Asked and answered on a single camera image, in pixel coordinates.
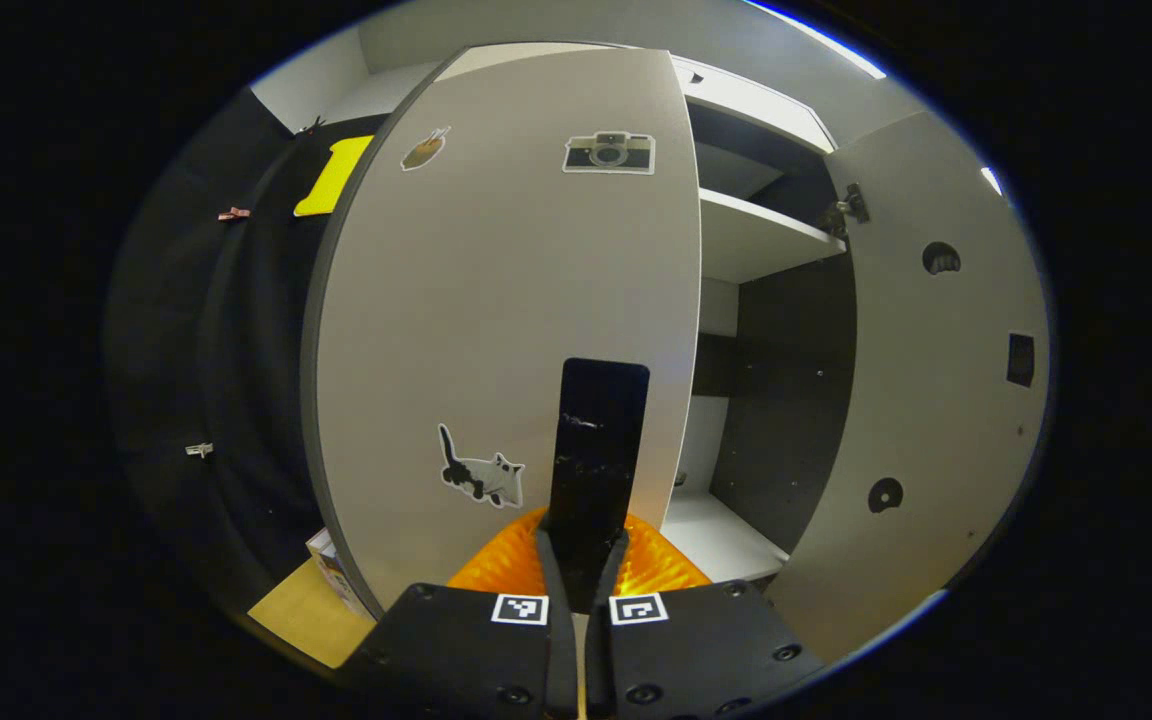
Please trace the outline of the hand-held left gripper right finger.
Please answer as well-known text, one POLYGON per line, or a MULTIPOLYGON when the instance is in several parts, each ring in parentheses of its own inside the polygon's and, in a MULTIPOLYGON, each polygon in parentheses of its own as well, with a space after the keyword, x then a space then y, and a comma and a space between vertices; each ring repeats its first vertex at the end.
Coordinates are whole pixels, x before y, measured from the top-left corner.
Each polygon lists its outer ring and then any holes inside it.
POLYGON ((708 582, 644 521, 612 544, 586 634, 591 719, 751 719, 824 667, 753 583, 708 582))

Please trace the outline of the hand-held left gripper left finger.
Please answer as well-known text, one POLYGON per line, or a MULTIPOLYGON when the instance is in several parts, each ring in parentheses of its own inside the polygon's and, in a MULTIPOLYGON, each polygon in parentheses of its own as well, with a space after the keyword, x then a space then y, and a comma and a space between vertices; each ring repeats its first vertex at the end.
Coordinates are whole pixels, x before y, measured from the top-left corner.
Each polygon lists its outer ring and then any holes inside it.
POLYGON ((579 717, 547 511, 511 521, 447 583, 407 588, 338 674, 366 719, 579 717))

